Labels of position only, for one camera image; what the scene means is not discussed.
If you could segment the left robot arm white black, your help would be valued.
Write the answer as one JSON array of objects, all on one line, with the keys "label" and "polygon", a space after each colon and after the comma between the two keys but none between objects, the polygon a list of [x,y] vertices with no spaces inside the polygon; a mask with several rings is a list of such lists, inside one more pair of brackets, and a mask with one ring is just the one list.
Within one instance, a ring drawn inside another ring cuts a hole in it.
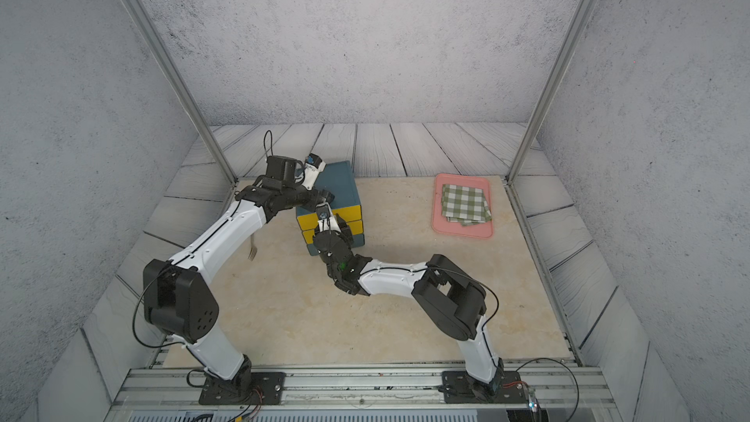
[{"label": "left robot arm white black", "polygon": [[152,260],[144,268],[144,291],[136,308],[201,363],[206,375],[201,404],[248,404],[258,395],[250,359],[218,324],[213,279],[279,212],[314,207],[324,197],[314,183],[325,168],[316,154],[305,160],[269,156],[265,174],[236,193],[227,212],[206,232],[168,260]]}]

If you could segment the yellow top drawer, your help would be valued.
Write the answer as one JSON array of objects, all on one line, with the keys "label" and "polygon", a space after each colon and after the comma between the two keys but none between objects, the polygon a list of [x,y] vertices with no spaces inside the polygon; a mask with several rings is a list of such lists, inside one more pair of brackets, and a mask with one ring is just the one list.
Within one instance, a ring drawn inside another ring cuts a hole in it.
[{"label": "yellow top drawer", "polygon": [[[363,234],[363,210],[359,204],[335,208],[333,213],[341,217],[348,224],[352,229],[353,234]],[[308,211],[305,208],[298,207],[296,209],[296,217],[302,231],[311,231],[318,226],[318,215],[316,215],[314,211]]]}]

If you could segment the teal drawer cabinet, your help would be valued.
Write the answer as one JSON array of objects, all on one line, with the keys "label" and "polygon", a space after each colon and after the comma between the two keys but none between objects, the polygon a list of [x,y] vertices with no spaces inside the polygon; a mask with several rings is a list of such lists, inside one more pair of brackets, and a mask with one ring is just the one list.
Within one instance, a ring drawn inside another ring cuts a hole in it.
[{"label": "teal drawer cabinet", "polygon": [[[348,160],[327,164],[324,171],[318,176],[314,187],[319,190],[328,190],[334,194],[334,201],[330,203],[332,211],[340,207],[358,204],[361,206],[354,170]],[[316,250],[314,244],[306,244],[306,246],[310,256],[318,256],[318,250]]]}]

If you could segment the yellow bottom drawer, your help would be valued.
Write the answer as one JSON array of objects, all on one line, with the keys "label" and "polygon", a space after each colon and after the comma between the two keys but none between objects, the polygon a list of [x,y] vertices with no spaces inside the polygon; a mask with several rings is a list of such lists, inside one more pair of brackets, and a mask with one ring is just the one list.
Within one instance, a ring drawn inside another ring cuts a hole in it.
[{"label": "yellow bottom drawer", "polygon": [[[348,224],[348,228],[351,230],[352,236],[353,236],[353,243],[355,247],[364,246],[365,245],[365,236],[364,236],[364,224],[363,220],[357,220],[353,221]],[[320,228],[314,227],[310,230],[304,230],[302,232],[306,244],[312,245],[314,243],[314,234],[319,230]]]}]

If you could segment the yellow drawer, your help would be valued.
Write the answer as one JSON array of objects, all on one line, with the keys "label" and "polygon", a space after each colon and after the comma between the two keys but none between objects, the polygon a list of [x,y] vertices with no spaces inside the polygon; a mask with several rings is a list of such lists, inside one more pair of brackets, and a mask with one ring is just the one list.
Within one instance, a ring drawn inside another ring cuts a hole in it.
[{"label": "yellow drawer", "polygon": [[[359,204],[335,208],[333,213],[341,217],[348,224],[352,229],[353,234],[363,234],[363,210]],[[314,211],[308,211],[305,208],[298,207],[296,209],[296,217],[302,231],[311,231],[318,226],[318,215],[316,215]]]},{"label": "yellow drawer", "polygon": [[[364,246],[365,245],[365,236],[364,236],[364,224],[363,220],[357,220],[353,221],[348,224],[348,228],[351,230],[352,236],[353,236],[353,243],[355,247]],[[314,227],[310,230],[304,230],[302,232],[306,244],[312,245],[314,243],[314,234],[319,230],[320,228]]]}]

